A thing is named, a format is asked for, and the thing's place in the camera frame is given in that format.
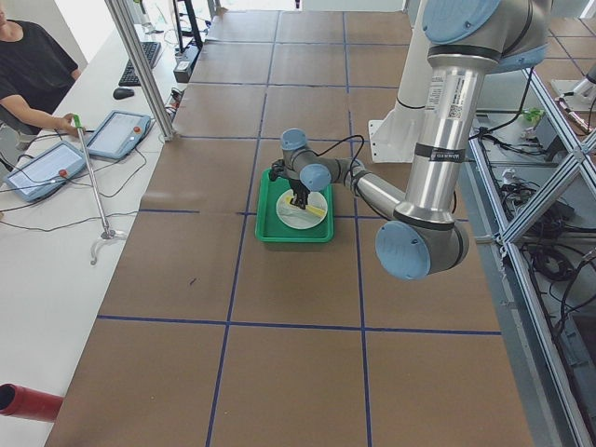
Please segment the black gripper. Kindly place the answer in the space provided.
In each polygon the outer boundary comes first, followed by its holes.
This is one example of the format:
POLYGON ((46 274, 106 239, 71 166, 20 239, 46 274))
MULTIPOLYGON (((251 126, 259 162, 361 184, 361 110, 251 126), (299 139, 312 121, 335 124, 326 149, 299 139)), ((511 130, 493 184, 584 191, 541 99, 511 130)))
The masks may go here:
POLYGON ((306 209, 308 204, 309 189, 302 184, 300 180, 289 179, 289 185, 293 191, 291 204, 294 207, 299 207, 302 210, 306 209))

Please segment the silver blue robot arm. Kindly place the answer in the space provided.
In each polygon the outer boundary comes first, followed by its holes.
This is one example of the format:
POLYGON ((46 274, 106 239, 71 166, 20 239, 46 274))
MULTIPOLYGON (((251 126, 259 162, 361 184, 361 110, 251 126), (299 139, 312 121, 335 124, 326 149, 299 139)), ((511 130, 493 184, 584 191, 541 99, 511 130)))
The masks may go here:
POLYGON ((545 57, 550 1, 429 1, 418 15, 432 69, 421 134, 405 191, 368 171, 356 158, 313 152, 300 129, 281 136, 283 157, 270 180, 285 178, 292 204, 341 183, 387 222, 375 250, 383 268, 404 280, 460 264, 468 237, 451 203, 484 77, 539 64, 545 57))

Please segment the person's hand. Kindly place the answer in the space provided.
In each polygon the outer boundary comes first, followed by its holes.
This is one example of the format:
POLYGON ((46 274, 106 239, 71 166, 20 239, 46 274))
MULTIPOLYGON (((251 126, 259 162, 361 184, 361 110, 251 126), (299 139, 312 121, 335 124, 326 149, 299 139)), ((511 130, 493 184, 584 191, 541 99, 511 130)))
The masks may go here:
POLYGON ((77 134, 77 129, 73 125, 74 117, 75 116, 73 114, 66 114, 62 117, 54 117, 53 123, 50 125, 50 127, 59 132, 65 132, 66 134, 75 136, 77 134))

